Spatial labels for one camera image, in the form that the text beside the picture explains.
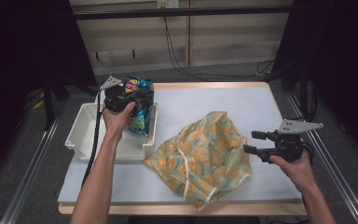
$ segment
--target fabric bag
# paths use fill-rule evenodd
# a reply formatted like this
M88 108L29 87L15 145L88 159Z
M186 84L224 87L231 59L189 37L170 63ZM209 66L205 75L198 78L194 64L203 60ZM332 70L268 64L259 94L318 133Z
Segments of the fabric bag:
M144 164L199 210L237 189L251 174L246 138L227 112L215 111L185 126Z

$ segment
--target blue snack bag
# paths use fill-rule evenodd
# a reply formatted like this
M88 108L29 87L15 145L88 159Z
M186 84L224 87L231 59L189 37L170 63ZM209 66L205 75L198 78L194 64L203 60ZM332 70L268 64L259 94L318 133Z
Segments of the blue snack bag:
M141 91L140 97L135 99L136 106L132 114L129 129L135 133L148 136L152 105L154 103L154 86L151 79L142 80L127 76L124 83L124 92Z

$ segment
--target black cable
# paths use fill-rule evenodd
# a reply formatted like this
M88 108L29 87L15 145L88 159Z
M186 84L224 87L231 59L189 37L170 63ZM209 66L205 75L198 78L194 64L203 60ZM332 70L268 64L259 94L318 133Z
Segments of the black cable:
M95 122L94 144L92 146L91 156L89 157L89 165L87 166L86 173L84 174L83 181L81 183L82 187L84 185L84 182L86 182L87 177L89 176L92 164L94 163L95 154L97 152L98 136L100 132L100 120L103 113L100 112L100 102L101 102L101 92L98 91L97 118Z
M173 49L173 43L172 43L172 39L171 39L170 30L168 28L167 20L165 17L164 17L164 22L165 22L165 35L166 35L166 39L167 39L167 46L168 46L168 52L170 54L171 64L176 69L176 71L178 71L180 74L182 74L184 76L198 78L198 79L201 79L201 80L207 81L207 82L209 82L209 80L199 77L199 76L212 76L212 77L255 77L256 76L256 75L241 76L241 75L229 75L229 74L194 74L189 71L186 71L182 66L180 66L179 62L176 59L175 51ZM173 63L171 51L172 51L173 58L176 62L176 65Z
M265 60L265 61L263 61L263 62L260 62L260 63L257 65L257 68L255 69L256 72L257 72L257 74L262 74L262 73L264 73L264 71L266 71L267 68L269 68L269 66L270 66L271 63L273 63L273 62L275 62L275 59L273 59L273 60ZM263 70L260 72L259 68L260 68L260 65L261 65L262 63L268 63L268 64L267 64L267 66L266 66L265 68L263 68Z
M304 220L300 220L298 222L270 221L268 224L306 224L306 223L310 223L310 220L308 218Z

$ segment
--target plastic bin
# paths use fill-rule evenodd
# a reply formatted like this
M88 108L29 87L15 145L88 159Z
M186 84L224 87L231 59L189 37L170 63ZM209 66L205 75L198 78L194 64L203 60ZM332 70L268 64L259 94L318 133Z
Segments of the plastic bin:
M152 105L148 137L131 132L127 129L124 130L123 136L117 146L116 163L142 163L146 157L153 154L155 149L154 138L157 113L158 104L154 103ZM65 146L74 150L75 154L82 161L88 161L90 159L94 142L96 117L97 104L83 104L80 107L71 132L69 132L65 141ZM97 155L105 133L104 120L101 118Z

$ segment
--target hand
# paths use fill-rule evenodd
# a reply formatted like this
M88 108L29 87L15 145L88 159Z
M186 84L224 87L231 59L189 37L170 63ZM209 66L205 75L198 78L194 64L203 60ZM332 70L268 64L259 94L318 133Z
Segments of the hand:
M135 102L127 104L126 108L120 113L114 113L108 109L103 111L103 120L105 122L105 136L117 135L121 139L122 132L131 123L131 111L135 107Z
M281 167L301 193L315 187L316 181L310 167L310 154L307 150L303 150L300 159L292 163L275 155L270 156L269 159Z

